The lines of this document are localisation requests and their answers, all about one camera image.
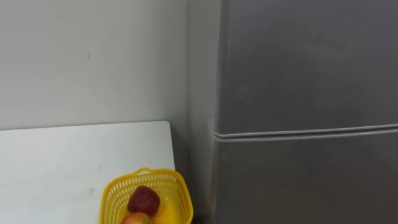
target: basket rim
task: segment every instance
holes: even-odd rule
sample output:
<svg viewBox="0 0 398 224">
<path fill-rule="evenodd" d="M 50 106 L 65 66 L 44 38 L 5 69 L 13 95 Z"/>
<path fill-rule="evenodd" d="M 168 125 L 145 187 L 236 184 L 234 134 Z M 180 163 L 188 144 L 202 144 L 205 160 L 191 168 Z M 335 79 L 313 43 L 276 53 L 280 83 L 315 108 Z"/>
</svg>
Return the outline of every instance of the basket rim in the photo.
<svg viewBox="0 0 398 224">
<path fill-rule="evenodd" d="M 125 178 L 128 178 L 128 177 L 136 177 L 138 175 L 151 175 L 151 174 L 163 173 L 163 172 L 168 172 L 170 174 L 173 174 L 179 181 L 181 181 L 183 191 L 184 191 L 185 195 L 187 196 L 188 207 L 189 207 L 189 212 L 190 212 L 190 216 L 188 218 L 188 223 L 186 223 L 186 224 L 191 223 L 192 218 L 193 218 L 193 205 L 192 205 L 192 200 L 191 200 L 190 193 L 188 191 L 187 184 L 185 183 L 185 180 L 182 177 L 182 175 L 179 172 L 177 172 L 175 170 L 172 170 L 172 169 L 166 169 L 166 168 L 164 168 L 164 169 L 150 169 L 150 168 L 147 168 L 147 167 L 142 167 L 142 168 L 138 169 L 137 171 L 135 171 L 133 173 L 121 175 L 121 176 L 113 179 L 111 182 L 109 182 L 106 185 L 106 187 L 103 190 L 102 198 L 101 198 L 101 208 L 100 208 L 100 213 L 99 213 L 99 224 L 103 224 L 103 221 L 104 221 L 103 220 L 103 210 L 105 208 L 105 194 L 107 192 L 109 192 L 110 188 L 115 183 L 119 182 L 121 179 L 125 179 Z"/>
</svg>

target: yellow fruit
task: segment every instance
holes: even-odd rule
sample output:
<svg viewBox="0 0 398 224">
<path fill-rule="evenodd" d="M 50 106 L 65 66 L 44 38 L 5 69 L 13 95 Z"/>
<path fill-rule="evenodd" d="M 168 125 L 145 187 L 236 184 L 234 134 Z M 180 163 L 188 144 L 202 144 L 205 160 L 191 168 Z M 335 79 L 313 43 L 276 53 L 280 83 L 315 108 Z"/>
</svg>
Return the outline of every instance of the yellow fruit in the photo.
<svg viewBox="0 0 398 224">
<path fill-rule="evenodd" d="M 145 213 L 134 212 L 123 218 L 121 224 L 152 224 L 152 221 Z"/>
</svg>

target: basket handle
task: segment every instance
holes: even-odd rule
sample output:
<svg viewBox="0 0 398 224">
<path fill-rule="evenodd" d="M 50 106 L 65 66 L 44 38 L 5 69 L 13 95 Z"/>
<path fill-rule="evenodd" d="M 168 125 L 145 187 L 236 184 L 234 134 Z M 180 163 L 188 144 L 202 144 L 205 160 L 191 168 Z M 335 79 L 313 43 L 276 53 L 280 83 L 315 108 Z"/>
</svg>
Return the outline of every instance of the basket handle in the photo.
<svg viewBox="0 0 398 224">
<path fill-rule="evenodd" d="M 138 169 L 137 171 L 133 172 L 131 175 L 138 175 L 138 174 L 140 174 L 140 173 L 142 173 L 142 172 L 149 172 L 149 173 L 151 173 L 151 172 L 154 172 L 154 171 L 155 171 L 154 169 L 151 169 L 151 168 L 148 168 L 148 167 L 141 167 L 141 168 Z"/>
</svg>

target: refrigerator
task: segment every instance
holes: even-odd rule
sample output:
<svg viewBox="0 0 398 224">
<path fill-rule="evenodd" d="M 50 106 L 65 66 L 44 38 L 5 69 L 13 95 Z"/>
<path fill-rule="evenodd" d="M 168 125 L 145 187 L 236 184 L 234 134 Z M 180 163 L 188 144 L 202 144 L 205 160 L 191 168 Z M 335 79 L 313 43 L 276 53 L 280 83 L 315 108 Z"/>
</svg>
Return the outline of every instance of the refrigerator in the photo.
<svg viewBox="0 0 398 224">
<path fill-rule="evenodd" d="M 398 223 L 397 9 L 221 1 L 212 223 Z"/>
</svg>

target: gray wall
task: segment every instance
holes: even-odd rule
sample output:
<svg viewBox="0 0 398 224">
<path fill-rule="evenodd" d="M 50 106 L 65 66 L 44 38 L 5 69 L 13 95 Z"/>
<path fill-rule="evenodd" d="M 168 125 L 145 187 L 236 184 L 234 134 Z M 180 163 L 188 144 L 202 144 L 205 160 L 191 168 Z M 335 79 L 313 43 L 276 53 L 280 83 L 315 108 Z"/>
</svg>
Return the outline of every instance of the gray wall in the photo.
<svg viewBox="0 0 398 224">
<path fill-rule="evenodd" d="M 220 0 L 189 0 L 189 143 L 195 173 L 195 213 L 207 212 L 212 165 L 212 113 L 218 54 Z"/>
<path fill-rule="evenodd" d="M 0 129 L 165 119 L 187 137 L 186 0 L 3 0 L 0 29 Z"/>
</svg>

